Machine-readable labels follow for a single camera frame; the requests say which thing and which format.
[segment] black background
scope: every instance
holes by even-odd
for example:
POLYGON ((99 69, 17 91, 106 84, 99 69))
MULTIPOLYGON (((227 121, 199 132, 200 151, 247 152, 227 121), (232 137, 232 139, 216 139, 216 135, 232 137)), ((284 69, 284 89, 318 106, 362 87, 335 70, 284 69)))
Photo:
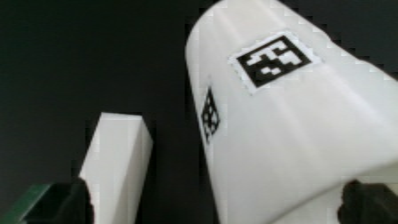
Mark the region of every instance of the black background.
MULTIPOLYGON (((396 76, 398 1, 289 0, 396 76)), ((99 112, 140 113, 156 141, 136 223, 216 223, 184 66, 211 1, 0 1, 0 214, 78 173, 99 112)))

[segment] white block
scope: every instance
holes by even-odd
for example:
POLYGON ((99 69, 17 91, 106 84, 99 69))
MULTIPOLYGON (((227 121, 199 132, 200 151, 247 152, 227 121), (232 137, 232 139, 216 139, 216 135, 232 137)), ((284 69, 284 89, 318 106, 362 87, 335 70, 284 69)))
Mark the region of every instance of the white block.
POLYGON ((103 113, 80 172, 96 224, 135 222, 151 147, 142 117, 103 113))
POLYGON ((220 223, 268 224, 398 161, 398 83, 275 0, 216 3, 186 63, 220 223), (311 63, 286 73, 305 63, 296 51, 311 63), (245 54, 250 63, 238 62, 245 54), (280 77, 255 87, 243 68, 264 58, 277 63, 252 67, 259 80, 280 77), (209 88, 218 126, 202 126, 209 88))

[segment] white plastic piece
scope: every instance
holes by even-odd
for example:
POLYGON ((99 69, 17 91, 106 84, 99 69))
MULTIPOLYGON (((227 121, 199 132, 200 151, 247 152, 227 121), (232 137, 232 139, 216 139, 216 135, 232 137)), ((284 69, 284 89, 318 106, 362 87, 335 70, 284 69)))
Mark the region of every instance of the white plastic piece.
MULTIPOLYGON (((280 65, 295 61, 277 54, 280 65)), ((263 51, 247 66, 259 55, 275 60, 263 51)), ((275 0, 216 3, 192 30, 186 63, 220 223, 268 224, 398 161, 398 83, 275 0), (280 34, 312 59, 257 87, 236 57, 280 34)))
POLYGON ((96 224, 135 221, 151 146, 142 117, 103 113, 80 172, 96 224))

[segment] white object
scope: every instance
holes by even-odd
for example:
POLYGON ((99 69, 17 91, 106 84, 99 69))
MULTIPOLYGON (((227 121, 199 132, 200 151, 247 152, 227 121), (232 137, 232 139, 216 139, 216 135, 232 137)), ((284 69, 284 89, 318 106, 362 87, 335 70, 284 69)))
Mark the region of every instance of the white object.
POLYGON ((268 224, 398 161, 398 83, 275 0, 216 3, 186 63, 220 223, 268 224))
POLYGON ((135 221, 151 146, 142 117, 103 113, 80 172, 96 224, 135 221))

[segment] black square pattern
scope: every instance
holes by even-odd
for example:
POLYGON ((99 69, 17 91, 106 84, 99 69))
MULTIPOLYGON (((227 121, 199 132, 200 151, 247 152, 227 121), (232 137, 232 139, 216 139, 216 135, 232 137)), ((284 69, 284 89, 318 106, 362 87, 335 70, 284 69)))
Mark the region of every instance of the black square pattern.
POLYGON ((261 87, 311 63, 284 35, 247 52, 236 60, 255 87, 261 87))
POLYGON ((220 124, 220 116, 218 116, 218 111, 215 107, 211 89, 208 89, 200 118, 202 118, 202 131, 204 131, 206 141, 209 142, 209 137, 215 134, 215 131, 218 129, 218 124, 220 124))

